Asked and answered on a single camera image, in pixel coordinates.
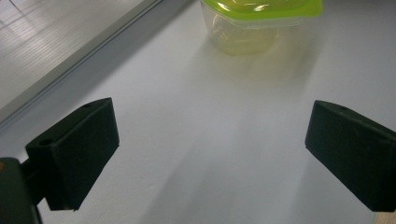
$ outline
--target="clear plastic box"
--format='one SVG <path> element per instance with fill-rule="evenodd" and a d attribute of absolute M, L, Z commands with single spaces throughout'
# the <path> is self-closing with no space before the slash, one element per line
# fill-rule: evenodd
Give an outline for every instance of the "clear plastic box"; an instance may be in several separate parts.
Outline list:
<path fill-rule="evenodd" d="M 230 54 L 268 50 L 278 28 L 321 13 L 321 0 L 201 0 L 211 40 Z"/>

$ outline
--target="green lid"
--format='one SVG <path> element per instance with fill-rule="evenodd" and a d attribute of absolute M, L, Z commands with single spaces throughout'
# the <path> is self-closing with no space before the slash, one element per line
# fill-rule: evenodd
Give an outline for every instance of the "green lid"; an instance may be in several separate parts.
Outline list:
<path fill-rule="evenodd" d="M 313 17 L 322 11 L 321 0 L 202 0 L 217 12 L 237 20 Z"/>

